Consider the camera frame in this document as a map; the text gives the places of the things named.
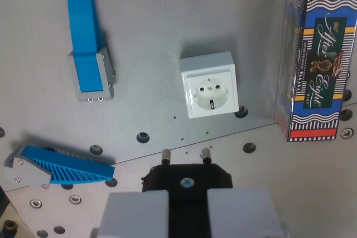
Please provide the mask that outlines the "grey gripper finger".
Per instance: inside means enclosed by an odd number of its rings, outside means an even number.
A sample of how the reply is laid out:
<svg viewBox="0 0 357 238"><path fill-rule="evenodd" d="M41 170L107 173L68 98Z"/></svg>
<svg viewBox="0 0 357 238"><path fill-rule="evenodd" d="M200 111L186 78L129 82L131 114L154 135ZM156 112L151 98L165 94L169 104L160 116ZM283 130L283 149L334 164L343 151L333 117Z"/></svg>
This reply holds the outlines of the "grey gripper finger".
<svg viewBox="0 0 357 238"><path fill-rule="evenodd" d="M97 237L168 237L166 190L110 193Z"/></svg>
<svg viewBox="0 0 357 238"><path fill-rule="evenodd" d="M212 237L289 237L267 190L219 188L207 195Z"/></svg>

